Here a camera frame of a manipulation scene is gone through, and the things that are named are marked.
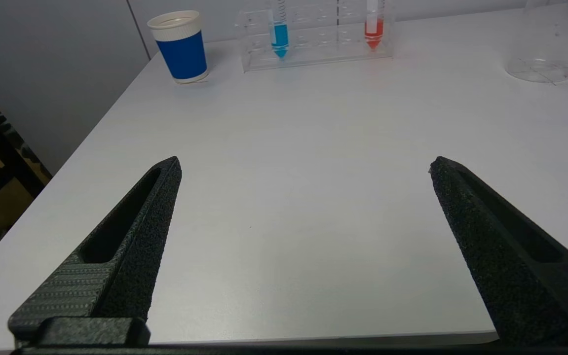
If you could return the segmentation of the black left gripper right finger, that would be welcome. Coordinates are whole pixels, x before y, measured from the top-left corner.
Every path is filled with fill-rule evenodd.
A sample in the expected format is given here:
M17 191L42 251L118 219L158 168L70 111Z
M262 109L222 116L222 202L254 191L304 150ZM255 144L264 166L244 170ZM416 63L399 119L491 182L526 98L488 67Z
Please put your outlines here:
M568 346L568 249L464 165L429 173L500 341Z

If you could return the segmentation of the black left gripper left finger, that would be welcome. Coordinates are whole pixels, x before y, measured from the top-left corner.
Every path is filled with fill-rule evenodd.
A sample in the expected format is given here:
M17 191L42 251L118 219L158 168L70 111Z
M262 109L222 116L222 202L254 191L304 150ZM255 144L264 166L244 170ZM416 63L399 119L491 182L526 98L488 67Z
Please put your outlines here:
M51 318L148 319L182 167L153 165L9 317L18 346Z

